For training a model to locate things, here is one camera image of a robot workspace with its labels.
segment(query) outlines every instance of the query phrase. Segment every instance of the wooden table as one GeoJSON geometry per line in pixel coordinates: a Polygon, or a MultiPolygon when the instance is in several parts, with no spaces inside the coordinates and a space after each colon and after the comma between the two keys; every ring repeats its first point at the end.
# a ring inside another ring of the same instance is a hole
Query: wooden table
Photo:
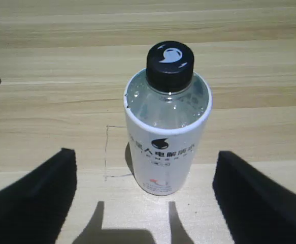
{"type": "Polygon", "coordinates": [[[78,189],[57,243],[73,242],[98,201],[104,229],[170,243],[175,201],[195,243],[232,243],[212,190],[219,150],[296,192],[296,1],[0,0],[0,76],[0,189],[76,150],[78,189]],[[156,197],[121,177],[122,94],[163,40],[192,48],[214,109],[187,183],[156,197]]]}

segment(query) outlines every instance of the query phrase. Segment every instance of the plastic bottle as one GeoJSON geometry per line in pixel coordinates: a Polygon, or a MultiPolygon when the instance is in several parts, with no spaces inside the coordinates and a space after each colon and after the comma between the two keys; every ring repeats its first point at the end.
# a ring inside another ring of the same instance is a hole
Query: plastic bottle
{"type": "Polygon", "coordinates": [[[124,109],[134,174],[154,195],[181,188],[212,107],[204,79],[186,45],[165,41],[147,55],[147,68],[129,81],[124,109]]]}

